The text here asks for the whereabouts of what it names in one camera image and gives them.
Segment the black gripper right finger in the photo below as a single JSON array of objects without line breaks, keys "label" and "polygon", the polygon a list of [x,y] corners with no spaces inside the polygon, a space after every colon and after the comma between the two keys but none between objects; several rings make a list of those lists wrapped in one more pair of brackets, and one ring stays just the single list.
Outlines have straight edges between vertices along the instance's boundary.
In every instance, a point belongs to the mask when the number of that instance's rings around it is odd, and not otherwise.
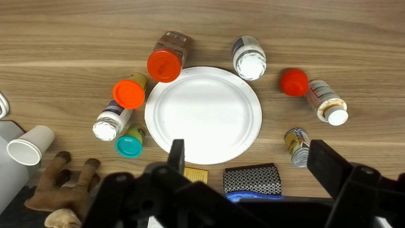
[{"label": "black gripper right finger", "polygon": [[310,142],[308,168],[333,199],[352,172],[352,165],[322,139]]}]

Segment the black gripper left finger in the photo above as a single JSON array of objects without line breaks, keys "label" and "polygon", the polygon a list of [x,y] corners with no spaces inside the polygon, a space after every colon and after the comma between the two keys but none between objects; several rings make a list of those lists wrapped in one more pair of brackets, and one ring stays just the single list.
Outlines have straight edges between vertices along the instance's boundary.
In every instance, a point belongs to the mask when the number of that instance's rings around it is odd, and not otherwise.
[{"label": "black gripper left finger", "polygon": [[184,172],[184,168],[185,168],[185,140],[184,139],[175,139],[172,142],[167,163],[180,173]]}]

